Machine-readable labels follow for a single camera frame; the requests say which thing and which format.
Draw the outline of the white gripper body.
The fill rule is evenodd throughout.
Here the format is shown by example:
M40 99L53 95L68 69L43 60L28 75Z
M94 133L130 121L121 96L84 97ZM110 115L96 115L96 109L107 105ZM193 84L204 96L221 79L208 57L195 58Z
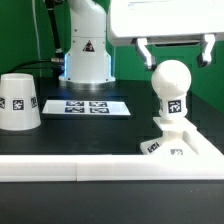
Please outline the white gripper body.
M115 46L131 45L137 38L195 42L205 34L224 40L224 0L111 0L107 34Z

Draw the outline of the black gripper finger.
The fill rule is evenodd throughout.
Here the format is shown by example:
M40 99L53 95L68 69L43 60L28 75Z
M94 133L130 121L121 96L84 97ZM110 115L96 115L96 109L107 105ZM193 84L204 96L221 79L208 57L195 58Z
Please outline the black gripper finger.
M146 38L138 38L135 43L135 49L137 54L143 60L146 69L155 70L157 67L156 59L147 49L147 45L148 42Z
M212 62L212 49L215 44L214 34L205 34L200 40L201 53L197 56L197 63L199 67L206 67Z

